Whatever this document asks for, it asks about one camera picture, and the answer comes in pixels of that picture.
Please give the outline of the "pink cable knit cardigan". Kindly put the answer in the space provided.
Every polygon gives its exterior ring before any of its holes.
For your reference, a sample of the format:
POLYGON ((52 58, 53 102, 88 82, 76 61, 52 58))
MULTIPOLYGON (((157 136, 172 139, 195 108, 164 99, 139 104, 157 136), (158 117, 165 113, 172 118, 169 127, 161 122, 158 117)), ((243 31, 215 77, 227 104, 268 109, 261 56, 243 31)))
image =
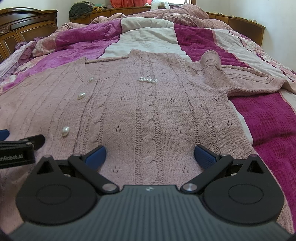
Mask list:
POLYGON ((197 144, 246 158, 253 153, 229 97, 295 92, 295 83, 222 65, 208 50, 190 63, 172 53, 132 50, 85 58, 26 78, 1 95, 10 140, 42 134, 36 159, 67 159, 102 145, 100 174, 122 186, 182 185, 201 172, 197 144))

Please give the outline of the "magenta patchwork quilt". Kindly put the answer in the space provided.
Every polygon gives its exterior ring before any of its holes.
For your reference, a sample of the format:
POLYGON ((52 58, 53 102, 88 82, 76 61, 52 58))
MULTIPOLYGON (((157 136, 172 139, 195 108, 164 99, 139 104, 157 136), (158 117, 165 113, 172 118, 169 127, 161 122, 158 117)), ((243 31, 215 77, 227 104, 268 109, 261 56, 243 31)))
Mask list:
POLYGON ((248 140, 239 114, 266 106, 295 79, 250 67, 224 51, 224 30, 126 18, 41 39, 41 60, 1 90, 1 127, 10 140, 41 134, 36 153, 65 159, 102 145, 100 173, 118 185, 181 185, 201 172, 194 147, 242 159, 258 153, 275 177, 283 145, 254 145, 271 133, 269 112, 248 140))

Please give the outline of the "white plush toy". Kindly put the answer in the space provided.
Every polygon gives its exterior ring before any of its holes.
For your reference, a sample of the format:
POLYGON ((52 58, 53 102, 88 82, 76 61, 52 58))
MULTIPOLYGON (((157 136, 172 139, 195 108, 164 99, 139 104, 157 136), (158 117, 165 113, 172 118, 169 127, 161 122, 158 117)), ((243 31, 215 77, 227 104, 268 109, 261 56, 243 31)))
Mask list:
POLYGON ((152 0, 151 10, 158 9, 159 7, 164 7, 165 9, 170 9, 170 3, 165 0, 152 0))

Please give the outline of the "dark green clothes pile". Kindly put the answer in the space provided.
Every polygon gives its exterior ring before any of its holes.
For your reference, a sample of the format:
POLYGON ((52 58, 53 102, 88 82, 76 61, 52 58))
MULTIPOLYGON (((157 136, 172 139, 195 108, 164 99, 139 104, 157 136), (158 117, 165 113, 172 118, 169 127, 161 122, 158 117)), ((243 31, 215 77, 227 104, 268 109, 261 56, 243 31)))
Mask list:
POLYGON ((88 15, 94 10, 94 3, 90 1, 80 1, 71 6, 69 11, 69 19, 77 19, 81 16, 88 15))

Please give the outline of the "dusty pink blanket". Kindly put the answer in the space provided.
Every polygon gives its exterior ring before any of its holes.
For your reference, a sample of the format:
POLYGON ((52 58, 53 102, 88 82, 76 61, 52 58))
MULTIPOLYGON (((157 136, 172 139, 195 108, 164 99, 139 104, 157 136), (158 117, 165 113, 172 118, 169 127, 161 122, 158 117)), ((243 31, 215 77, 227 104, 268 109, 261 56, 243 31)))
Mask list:
POLYGON ((198 27, 198 28, 211 28, 233 30, 228 24, 221 20, 211 19, 209 15, 200 7, 193 4, 183 4, 181 6, 171 9, 155 9, 144 11, 133 15, 125 16, 122 13, 115 13, 110 17, 98 16, 90 22, 90 24, 107 23, 115 19, 122 18, 155 18, 163 19, 175 24, 198 27))

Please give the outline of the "dark wooden headboard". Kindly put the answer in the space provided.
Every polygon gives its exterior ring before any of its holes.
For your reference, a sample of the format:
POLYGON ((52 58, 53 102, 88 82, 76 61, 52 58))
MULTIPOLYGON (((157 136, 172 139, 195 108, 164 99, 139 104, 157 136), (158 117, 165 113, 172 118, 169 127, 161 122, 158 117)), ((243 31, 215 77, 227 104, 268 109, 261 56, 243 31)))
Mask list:
POLYGON ((58 29, 57 13, 56 9, 1 9, 1 62, 14 53, 16 44, 43 38, 55 32, 58 29))

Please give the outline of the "cream and red curtain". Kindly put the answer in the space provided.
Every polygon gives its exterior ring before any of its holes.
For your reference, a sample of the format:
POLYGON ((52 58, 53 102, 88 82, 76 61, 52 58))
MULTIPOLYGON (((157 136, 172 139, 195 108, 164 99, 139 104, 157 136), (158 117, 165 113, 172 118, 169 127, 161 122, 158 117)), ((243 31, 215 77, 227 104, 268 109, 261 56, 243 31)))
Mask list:
POLYGON ((110 0, 114 8, 130 8, 151 4, 152 0, 110 0))

